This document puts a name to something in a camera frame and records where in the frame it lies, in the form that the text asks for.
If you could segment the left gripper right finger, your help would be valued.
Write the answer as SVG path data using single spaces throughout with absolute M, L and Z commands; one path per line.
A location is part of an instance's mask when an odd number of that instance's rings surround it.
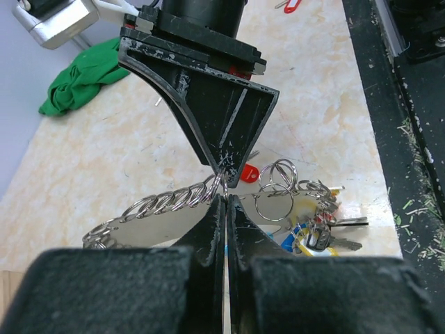
M 238 196 L 227 203 L 227 247 L 233 333 L 290 333 L 289 281 L 295 259 L 248 216 Z

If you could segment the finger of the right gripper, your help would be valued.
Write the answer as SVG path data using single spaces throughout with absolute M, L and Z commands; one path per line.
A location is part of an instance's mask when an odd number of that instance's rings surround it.
M 254 144 L 280 92 L 243 79 L 203 76 L 189 86 L 191 145 L 198 159 L 214 172 L 228 174 L 235 188 Z
M 213 156 L 186 101 L 191 77 L 175 59 L 175 54 L 132 38 L 121 38 L 118 61 L 164 99 L 200 162 L 210 166 L 214 173 L 220 173 L 223 168 Z

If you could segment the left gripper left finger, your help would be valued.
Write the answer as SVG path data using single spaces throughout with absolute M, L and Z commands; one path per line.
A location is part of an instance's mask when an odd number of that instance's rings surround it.
M 204 216 L 173 244 L 191 254 L 182 333 L 222 333 L 226 203 L 216 195 Z

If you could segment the bunch of tagged keys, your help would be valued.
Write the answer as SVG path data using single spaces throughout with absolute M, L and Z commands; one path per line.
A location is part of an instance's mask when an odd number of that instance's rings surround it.
M 358 251 L 362 244 L 332 235 L 332 228 L 358 228 L 369 224 L 367 217 L 337 218 L 338 195 L 343 187 L 300 190 L 293 198 L 293 212 L 286 218 L 288 232 L 279 245 L 293 255 L 337 256 L 339 248 Z

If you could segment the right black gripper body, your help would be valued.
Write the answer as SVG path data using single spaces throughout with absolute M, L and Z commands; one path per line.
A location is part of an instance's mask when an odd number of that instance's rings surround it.
M 231 75 L 263 75 L 266 60 L 236 39 L 247 1 L 156 1 L 126 14 L 120 36 Z

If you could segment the large keyring with blue handle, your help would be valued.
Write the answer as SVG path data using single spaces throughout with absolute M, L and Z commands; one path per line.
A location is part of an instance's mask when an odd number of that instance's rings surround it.
M 83 246 L 107 249 L 172 244 L 204 216 L 216 195 L 227 199 L 227 178 L 223 173 L 212 174 L 190 186 L 145 196 L 118 217 L 87 232 Z M 296 192 L 329 189 L 320 180 L 301 179 L 288 159 L 278 159 L 263 167 L 253 186 L 252 193 L 240 193 L 238 197 L 255 223 L 271 225 L 275 231 L 288 229 L 286 218 L 293 212 Z

